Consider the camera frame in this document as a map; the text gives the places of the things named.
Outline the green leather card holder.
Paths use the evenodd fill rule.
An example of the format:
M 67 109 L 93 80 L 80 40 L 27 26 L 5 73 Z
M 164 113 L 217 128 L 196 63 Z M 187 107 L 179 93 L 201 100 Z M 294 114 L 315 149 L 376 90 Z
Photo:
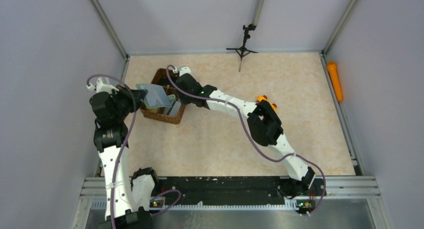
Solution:
M 174 94 L 166 94 L 165 89 L 157 84 L 136 84 L 138 90 L 146 89 L 148 93 L 143 101 L 148 109 L 170 107 L 177 98 Z

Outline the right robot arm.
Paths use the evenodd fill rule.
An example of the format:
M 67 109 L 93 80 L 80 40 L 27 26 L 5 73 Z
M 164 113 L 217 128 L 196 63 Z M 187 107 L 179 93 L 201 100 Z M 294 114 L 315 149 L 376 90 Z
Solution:
M 274 163 L 283 163 L 295 187 L 305 191 L 311 189 L 316 178 L 314 170 L 307 165 L 290 145 L 282 122 L 272 104 L 266 99 L 257 102 L 245 101 L 226 94 L 212 85 L 202 86 L 192 76 L 189 67 L 170 66 L 176 75 L 172 85 L 177 89 L 184 105 L 194 104 L 199 108 L 219 111 L 238 118 L 248 140 L 259 151 L 259 147 L 274 150 L 282 157 L 273 159 L 262 151 L 259 154 Z

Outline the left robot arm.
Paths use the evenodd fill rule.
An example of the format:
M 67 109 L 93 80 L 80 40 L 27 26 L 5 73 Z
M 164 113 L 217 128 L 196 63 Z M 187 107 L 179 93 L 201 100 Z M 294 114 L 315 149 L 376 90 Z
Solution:
M 106 192 L 104 221 L 98 228 L 151 229 L 150 195 L 157 187 L 157 175 L 148 167 L 130 176 L 127 166 L 129 136 L 148 92 L 130 89 L 119 79 L 113 85 L 110 79 L 95 74 L 86 81 L 86 87 L 95 92 L 89 99 L 96 116 L 93 143 L 103 167 Z

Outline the brown woven divided basket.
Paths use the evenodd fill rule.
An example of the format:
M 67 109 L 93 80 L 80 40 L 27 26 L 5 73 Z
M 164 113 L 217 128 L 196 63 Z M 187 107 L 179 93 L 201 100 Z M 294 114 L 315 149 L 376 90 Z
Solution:
M 159 68 L 150 84 L 136 85 L 140 90 L 147 90 L 140 107 L 145 118 L 175 125 L 181 122 L 186 106 L 182 104 L 178 90 L 171 84 L 176 79 L 172 71 Z

